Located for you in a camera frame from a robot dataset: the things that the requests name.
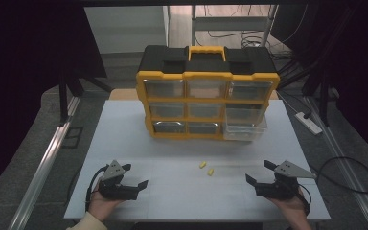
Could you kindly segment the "clear plastic drawer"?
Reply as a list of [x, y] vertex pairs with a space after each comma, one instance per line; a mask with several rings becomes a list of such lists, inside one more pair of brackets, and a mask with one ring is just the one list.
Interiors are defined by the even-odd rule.
[[251, 142], [260, 138], [267, 131], [266, 118], [263, 117], [258, 124], [250, 120], [226, 118], [222, 126], [225, 140]]

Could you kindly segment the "grey metal shelf frame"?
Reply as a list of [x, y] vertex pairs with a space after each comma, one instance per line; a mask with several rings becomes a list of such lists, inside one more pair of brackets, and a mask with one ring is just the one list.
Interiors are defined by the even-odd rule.
[[241, 36], [241, 46], [264, 47], [267, 43], [277, 5], [270, 5], [266, 15], [260, 16], [211, 16], [204, 5], [204, 16], [196, 15], [196, 5], [192, 6], [192, 44], [200, 45], [196, 38], [197, 32], [206, 32], [212, 38], [223, 38], [232, 35]]

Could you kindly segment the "person's right hand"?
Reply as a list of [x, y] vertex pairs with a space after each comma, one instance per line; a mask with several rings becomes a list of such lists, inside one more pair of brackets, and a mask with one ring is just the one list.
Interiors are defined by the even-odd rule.
[[281, 211], [289, 223], [302, 222], [307, 219], [305, 205], [297, 196], [287, 200], [270, 198], [269, 201], [271, 201]]

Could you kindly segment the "white power strip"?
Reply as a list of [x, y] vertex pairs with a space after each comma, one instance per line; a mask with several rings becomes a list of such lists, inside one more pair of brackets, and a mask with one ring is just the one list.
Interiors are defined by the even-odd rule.
[[322, 129], [311, 119], [304, 119], [303, 118], [304, 113], [299, 112], [295, 114], [295, 118], [304, 126], [306, 127], [313, 135], [320, 134], [322, 132]]

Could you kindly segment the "black stand legs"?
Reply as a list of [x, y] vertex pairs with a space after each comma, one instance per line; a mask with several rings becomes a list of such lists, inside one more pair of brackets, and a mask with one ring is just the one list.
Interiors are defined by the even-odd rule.
[[83, 95], [84, 89], [80, 82], [80, 79], [84, 79], [95, 86], [101, 88], [103, 91], [111, 93], [113, 87], [110, 85], [97, 80], [94, 77], [91, 77], [82, 71], [75, 71], [72, 74], [68, 73], [60, 73], [58, 76], [59, 80], [59, 104], [60, 104], [60, 123], [59, 125], [63, 127], [70, 117], [70, 109], [68, 108], [68, 101], [67, 101], [67, 90], [70, 90], [74, 97], [80, 97]]
[[317, 88], [320, 88], [319, 97], [319, 117], [323, 124], [327, 127], [329, 125], [328, 121], [328, 101], [329, 101], [329, 86], [330, 86], [330, 76], [326, 71], [315, 72], [313, 70], [303, 70], [302, 72], [286, 79], [281, 80], [277, 89], [281, 90], [286, 86], [302, 79], [303, 77], [308, 77], [303, 88], [302, 93], [304, 96], [312, 96]]

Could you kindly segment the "dark floor plate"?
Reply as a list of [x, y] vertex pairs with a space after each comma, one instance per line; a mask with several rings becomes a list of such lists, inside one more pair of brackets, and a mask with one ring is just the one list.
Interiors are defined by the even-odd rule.
[[82, 126], [74, 126], [71, 127], [62, 142], [61, 147], [63, 149], [76, 149], [79, 145], [79, 142], [81, 140], [81, 136], [83, 133], [83, 127]]

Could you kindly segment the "dark curtain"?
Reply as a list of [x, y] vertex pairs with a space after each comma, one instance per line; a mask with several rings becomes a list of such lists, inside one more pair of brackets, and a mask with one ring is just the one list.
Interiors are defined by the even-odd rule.
[[339, 95], [337, 107], [368, 143], [368, 0], [318, 0], [284, 4], [271, 35], [308, 67], [303, 93], [326, 82]]
[[0, 175], [45, 91], [62, 77], [105, 76], [81, 0], [0, 0]]

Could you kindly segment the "person's left hand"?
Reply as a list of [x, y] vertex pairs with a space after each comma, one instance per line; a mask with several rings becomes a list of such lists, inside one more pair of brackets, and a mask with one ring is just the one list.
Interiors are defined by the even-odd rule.
[[93, 192], [90, 193], [88, 212], [99, 221], [106, 220], [122, 204], [122, 200], [109, 200], [104, 198], [98, 191], [99, 185], [96, 185]]

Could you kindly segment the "white cabinet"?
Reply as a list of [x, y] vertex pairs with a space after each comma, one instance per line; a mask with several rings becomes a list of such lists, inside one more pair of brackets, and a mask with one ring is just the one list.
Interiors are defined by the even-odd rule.
[[163, 6], [86, 7], [101, 54], [143, 52], [168, 43], [168, 11]]

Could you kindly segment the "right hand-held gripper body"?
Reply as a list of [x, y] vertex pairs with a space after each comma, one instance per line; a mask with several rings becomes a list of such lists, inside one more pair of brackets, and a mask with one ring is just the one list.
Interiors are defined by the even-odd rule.
[[298, 178], [312, 178], [316, 175], [289, 161], [277, 165], [274, 170], [273, 183], [260, 183], [255, 188], [257, 196], [275, 198], [279, 200], [292, 199], [299, 193]]

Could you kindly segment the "aluminium floor rail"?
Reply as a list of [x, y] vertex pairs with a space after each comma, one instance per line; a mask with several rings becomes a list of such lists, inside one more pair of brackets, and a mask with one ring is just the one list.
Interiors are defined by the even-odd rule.
[[42, 159], [34, 173], [31, 183], [28, 186], [11, 222], [8, 230], [24, 230], [31, 216], [31, 213], [36, 205], [38, 197], [47, 180], [50, 170], [57, 158], [61, 144], [71, 125], [72, 119], [76, 113], [76, 109], [81, 101], [80, 97], [73, 96], [70, 102], [66, 105], [65, 121], [62, 122], [56, 129]]
[[[343, 174], [344, 179], [347, 184], [351, 186], [353, 189], [361, 190], [363, 189], [362, 184], [359, 182], [358, 175], [354, 172], [354, 166], [346, 160], [346, 155], [342, 149], [342, 147], [337, 142], [331, 128], [323, 122], [322, 118], [319, 115], [319, 108], [315, 104], [315, 100], [310, 97], [304, 97], [304, 101], [307, 103], [309, 108], [312, 110], [312, 118], [318, 123], [318, 125], [323, 130], [323, 136], [329, 146], [331, 153], [334, 157], [338, 158], [338, 167]], [[363, 213], [365, 219], [368, 222], [368, 194], [361, 194], [354, 192], [354, 197], [358, 203], [358, 206]]]

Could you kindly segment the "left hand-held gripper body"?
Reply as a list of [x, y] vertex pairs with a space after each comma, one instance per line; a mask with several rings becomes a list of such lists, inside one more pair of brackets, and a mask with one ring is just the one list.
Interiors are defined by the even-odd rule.
[[113, 160], [100, 179], [99, 192], [110, 200], [136, 200], [139, 193], [134, 191], [136, 186], [122, 184], [126, 173], [118, 161]]

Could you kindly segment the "yellow black drawer organizer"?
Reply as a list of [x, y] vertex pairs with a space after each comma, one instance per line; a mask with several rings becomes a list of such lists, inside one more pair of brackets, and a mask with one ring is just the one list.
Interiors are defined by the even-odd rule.
[[[195, 55], [188, 60], [189, 47], [148, 46], [136, 75], [139, 97], [265, 100], [278, 86], [280, 76], [265, 47], [224, 47], [226, 61], [220, 55]], [[269, 101], [141, 102], [149, 134], [173, 139], [225, 140], [226, 118], [258, 124], [269, 107]]]

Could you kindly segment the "tan wooden board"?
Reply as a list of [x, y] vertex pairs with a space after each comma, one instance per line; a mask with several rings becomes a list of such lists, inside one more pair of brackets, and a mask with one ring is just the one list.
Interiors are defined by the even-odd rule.
[[235, 103], [264, 103], [269, 100], [279, 100], [277, 91], [274, 90], [270, 96], [265, 100], [231, 100], [231, 99], [208, 99], [208, 98], [144, 98], [139, 97], [136, 89], [113, 89], [110, 93], [109, 100], [128, 100], [128, 101], [144, 101], [149, 102], [173, 102], [173, 101], [183, 101], [183, 102], [235, 102]]

